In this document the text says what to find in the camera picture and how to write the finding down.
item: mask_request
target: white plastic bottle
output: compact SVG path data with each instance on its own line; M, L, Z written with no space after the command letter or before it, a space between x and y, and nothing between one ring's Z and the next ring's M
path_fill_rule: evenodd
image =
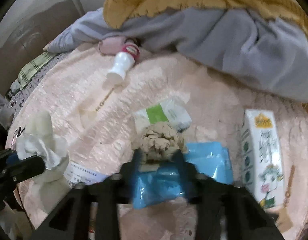
M112 84L123 82L128 71L134 64L140 50L133 42L127 42L122 50L116 54L113 67L107 72L106 78Z

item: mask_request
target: screw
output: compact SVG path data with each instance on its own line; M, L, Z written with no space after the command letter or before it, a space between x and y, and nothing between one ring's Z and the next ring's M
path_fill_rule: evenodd
M111 176L111 179L113 180L118 180L118 179L121 179L123 176L120 174L120 173L114 173L112 176Z
M198 174L196 174L196 179L199 179L199 180L207 179L207 176L203 173L198 173Z

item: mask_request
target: plastic bag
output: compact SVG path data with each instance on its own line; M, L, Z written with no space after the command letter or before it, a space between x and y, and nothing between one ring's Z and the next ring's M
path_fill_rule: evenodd
M14 110L9 107L8 101L0 94L0 124L8 130L14 119Z
M218 182L233 182L232 167L227 148L219 142L187 143L185 160L193 163L200 173ZM157 171L139 172L136 176L133 207L141 209L184 195L179 173L173 163L162 163Z

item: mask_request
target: gold chain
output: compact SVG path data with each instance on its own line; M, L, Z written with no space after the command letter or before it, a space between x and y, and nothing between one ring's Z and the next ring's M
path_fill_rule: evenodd
M289 176L288 186L287 186L286 192L285 192L285 199L284 199L284 202L283 202L283 207L286 207L288 205L288 202L289 202L289 199L290 199L290 196L291 196L291 187L292 187L294 172L295 172L295 166L292 165L290 176Z
M113 90L114 90L114 88L112 88L112 89L107 93L107 95L105 96L105 98L104 98L102 101L100 101L98 107L95 108L95 111L96 111L96 112L98 112L98 111L101 109L101 107L104 105L105 100L110 96L110 94L113 92Z

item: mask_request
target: blue plastic bag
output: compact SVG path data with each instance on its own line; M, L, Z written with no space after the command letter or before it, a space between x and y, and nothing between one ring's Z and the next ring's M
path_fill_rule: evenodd
M187 143L185 160L200 173L218 182L231 184L233 173L227 148L219 142ZM157 171L139 172L136 176L133 206L141 209L183 196L180 178L173 163L162 163Z

